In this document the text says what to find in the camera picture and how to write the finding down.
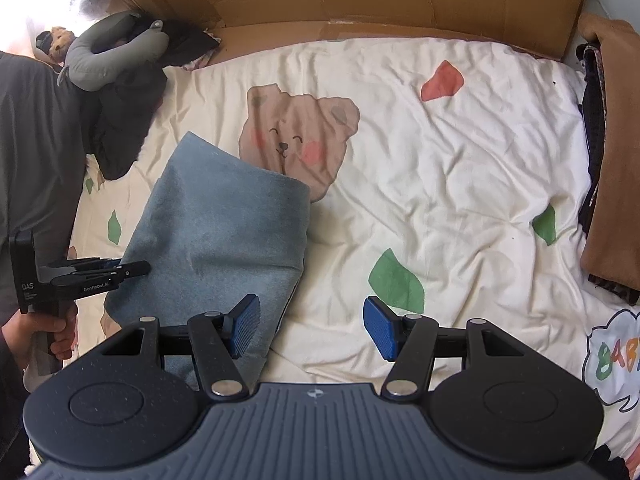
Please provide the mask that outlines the light blue denim pants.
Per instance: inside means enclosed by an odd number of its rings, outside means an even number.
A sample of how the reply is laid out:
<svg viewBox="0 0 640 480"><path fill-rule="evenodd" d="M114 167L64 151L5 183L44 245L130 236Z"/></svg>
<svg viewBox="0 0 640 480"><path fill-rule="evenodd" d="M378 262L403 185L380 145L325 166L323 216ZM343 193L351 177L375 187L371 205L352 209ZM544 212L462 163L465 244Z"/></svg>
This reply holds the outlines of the light blue denim pants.
<svg viewBox="0 0 640 480"><path fill-rule="evenodd" d="M124 281L105 298L119 326L153 315L165 326L207 311L229 312L259 298L259 323L236 362L258 382L304 270L310 189L254 167L189 132L179 142L125 250L148 275Z"/></svg>

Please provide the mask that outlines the dark grey pillow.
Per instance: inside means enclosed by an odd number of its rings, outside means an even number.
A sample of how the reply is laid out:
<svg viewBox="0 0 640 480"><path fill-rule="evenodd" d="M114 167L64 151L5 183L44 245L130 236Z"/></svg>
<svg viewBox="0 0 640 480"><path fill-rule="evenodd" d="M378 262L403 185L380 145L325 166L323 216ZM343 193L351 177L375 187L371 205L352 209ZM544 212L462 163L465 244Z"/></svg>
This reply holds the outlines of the dark grey pillow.
<svg viewBox="0 0 640 480"><path fill-rule="evenodd" d="M1 321L18 308L9 238L31 230L40 266L62 259L84 180L82 95L47 64L1 55Z"/></svg>

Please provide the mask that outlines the person black clothing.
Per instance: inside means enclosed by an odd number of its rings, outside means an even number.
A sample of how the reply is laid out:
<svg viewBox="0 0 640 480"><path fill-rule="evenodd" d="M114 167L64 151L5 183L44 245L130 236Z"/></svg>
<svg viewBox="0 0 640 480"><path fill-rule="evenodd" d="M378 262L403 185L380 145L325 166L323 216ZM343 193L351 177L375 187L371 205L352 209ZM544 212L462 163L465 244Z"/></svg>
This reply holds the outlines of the person black clothing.
<svg viewBox="0 0 640 480"><path fill-rule="evenodd" d="M1 478L21 479L30 465L29 440L23 426L23 408L28 397L23 372L1 338Z"/></svg>

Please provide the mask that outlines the cream cartoon bear bedsheet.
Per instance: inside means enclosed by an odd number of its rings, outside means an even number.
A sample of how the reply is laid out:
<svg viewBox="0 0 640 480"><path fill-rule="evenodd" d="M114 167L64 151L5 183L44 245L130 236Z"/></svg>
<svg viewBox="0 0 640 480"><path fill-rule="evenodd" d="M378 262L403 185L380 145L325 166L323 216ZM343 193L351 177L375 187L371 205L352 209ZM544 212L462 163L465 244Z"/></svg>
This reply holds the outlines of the cream cartoon bear bedsheet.
<svg viewBox="0 0 640 480"><path fill-rule="evenodd" d="M444 327L486 318L577 378L604 414L600 447L638 477L639 312L580 266L580 73L491 42L352 39L165 75L129 171L107 181L87 160L75 256L122 260L192 132L310 189L303 274L255 385L382 385L369 296ZM124 327L106 296L79 301L80 353Z"/></svg>

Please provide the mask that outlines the black garment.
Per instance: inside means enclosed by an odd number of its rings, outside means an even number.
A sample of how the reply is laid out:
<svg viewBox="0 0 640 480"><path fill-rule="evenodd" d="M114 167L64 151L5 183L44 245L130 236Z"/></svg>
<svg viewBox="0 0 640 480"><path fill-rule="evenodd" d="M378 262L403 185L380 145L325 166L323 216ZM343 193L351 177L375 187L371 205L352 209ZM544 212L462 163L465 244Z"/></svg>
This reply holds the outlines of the black garment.
<svg viewBox="0 0 640 480"><path fill-rule="evenodd" d="M168 47L157 61L125 70L84 99L84 145L107 181L123 177L137 160L167 86L164 69L206 63L220 41L191 24L163 22Z"/></svg>

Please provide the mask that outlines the grey neck pillow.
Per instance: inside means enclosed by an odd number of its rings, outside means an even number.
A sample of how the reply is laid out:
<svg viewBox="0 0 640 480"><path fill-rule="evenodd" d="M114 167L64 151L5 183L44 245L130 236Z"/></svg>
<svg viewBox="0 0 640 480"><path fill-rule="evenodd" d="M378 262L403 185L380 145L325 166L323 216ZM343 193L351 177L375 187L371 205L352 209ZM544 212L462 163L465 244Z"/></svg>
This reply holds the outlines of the grey neck pillow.
<svg viewBox="0 0 640 480"><path fill-rule="evenodd" d="M94 23L70 44L58 73L58 85L68 80L80 90L95 92L114 82L125 70L158 61L169 44L161 20L152 20L141 34L115 46L142 21L140 13L124 11Z"/></svg>

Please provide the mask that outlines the small plush toy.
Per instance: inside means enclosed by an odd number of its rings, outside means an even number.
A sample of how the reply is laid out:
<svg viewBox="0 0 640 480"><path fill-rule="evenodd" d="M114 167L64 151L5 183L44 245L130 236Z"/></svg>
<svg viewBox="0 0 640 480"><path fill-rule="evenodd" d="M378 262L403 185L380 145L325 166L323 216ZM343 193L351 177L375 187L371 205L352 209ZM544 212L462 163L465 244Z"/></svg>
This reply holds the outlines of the small plush toy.
<svg viewBox="0 0 640 480"><path fill-rule="evenodd" d="M68 49L75 41L75 34L64 27L52 27L44 30L35 39L35 52L43 54L53 65L65 63Z"/></svg>

